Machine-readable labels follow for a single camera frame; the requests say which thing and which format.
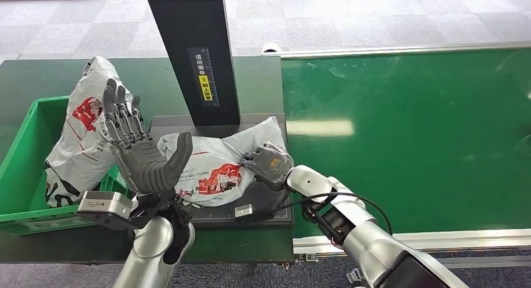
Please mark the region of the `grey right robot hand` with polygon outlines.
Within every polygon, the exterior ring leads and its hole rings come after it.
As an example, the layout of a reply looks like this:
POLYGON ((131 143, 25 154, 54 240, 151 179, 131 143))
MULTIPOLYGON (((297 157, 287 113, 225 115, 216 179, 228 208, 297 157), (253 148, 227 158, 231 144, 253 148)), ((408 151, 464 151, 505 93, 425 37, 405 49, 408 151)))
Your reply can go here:
POLYGON ((243 154, 240 164, 271 190, 281 191, 287 174, 294 167, 294 159, 285 149, 267 141, 254 151, 243 154))

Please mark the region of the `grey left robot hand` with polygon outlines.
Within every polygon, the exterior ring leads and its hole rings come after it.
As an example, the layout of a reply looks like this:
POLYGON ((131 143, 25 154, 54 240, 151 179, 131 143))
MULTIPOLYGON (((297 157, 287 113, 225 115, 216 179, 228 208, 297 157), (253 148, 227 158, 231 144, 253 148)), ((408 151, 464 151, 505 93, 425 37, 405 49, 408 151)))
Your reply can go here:
POLYGON ((103 115, 110 150, 122 177, 130 190, 137 194, 176 195, 176 185, 188 163, 192 150, 189 131, 177 137, 177 149, 165 158, 157 142, 145 130, 140 113, 140 97, 135 95, 130 104, 125 99, 125 87, 110 78, 102 96, 103 115))

